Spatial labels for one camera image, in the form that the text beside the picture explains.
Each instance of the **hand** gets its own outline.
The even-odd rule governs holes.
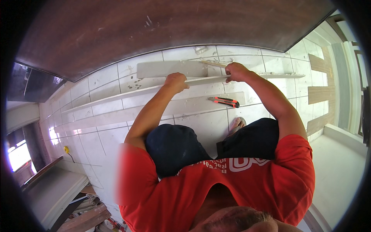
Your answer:
[[[256,75],[256,73],[254,73],[253,71],[248,70],[245,66],[236,62],[228,64],[225,69],[226,74],[231,75],[230,77],[227,78],[226,83],[229,83],[231,81],[246,82],[246,79],[249,76]]]
[[[187,80],[186,76],[182,73],[176,72],[169,74],[166,77],[164,87],[168,87],[174,91],[175,94],[180,93],[184,89],[189,89],[189,86],[184,83]]]

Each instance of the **shirt sleeve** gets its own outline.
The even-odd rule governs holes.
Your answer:
[[[295,173],[313,195],[315,173],[308,141],[296,134],[285,136],[278,142],[275,156],[275,163]]]
[[[118,204],[138,203],[158,183],[155,164],[148,152],[131,144],[121,144],[119,157]]]

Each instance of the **neck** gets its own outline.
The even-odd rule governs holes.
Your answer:
[[[200,209],[197,211],[190,229],[205,221],[216,211],[231,206],[238,206],[238,204],[230,190],[223,184],[215,184],[211,187]]]

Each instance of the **dark blue pants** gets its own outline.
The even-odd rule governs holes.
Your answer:
[[[261,118],[216,144],[218,157],[255,157],[273,160],[278,143],[278,122]],[[182,125],[163,124],[151,131],[145,141],[159,178],[174,176],[185,166],[211,160],[194,131]]]

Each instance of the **person's left hand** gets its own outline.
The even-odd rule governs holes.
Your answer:
[[[164,87],[168,87],[174,91],[175,94],[180,93],[184,89],[189,89],[189,85],[184,83],[187,80],[186,76],[182,73],[176,72],[169,74],[166,77]]]

